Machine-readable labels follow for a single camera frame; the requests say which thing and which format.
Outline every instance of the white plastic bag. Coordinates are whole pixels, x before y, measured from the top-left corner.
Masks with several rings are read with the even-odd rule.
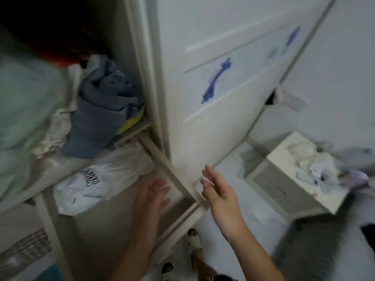
[[[61,214],[77,215],[119,194],[152,168],[151,157],[133,140],[58,183],[54,187],[57,208]]]

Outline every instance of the left hand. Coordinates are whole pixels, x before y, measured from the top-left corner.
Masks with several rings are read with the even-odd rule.
[[[162,188],[165,179],[151,176],[144,180],[133,203],[129,245],[144,250],[148,255],[155,247],[160,212],[170,202],[163,200],[170,187]]]

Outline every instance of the pile of clothes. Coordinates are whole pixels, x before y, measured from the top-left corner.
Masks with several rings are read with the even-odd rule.
[[[0,34],[0,58],[0,199],[25,188],[35,158],[94,158],[143,114],[140,91],[106,55],[60,68]]]

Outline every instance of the mint green cloth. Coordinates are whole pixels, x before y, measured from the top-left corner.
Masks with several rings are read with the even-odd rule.
[[[34,160],[30,150],[67,93],[66,69],[50,65],[0,30],[0,198],[26,186]]]

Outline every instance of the right hand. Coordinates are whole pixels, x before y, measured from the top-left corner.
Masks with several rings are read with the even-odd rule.
[[[211,206],[212,217],[228,242],[235,241],[249,231],[241,215],[236,193],[223,177],[206,165],[202,174],[209,180],[201,179],[202,195]]]

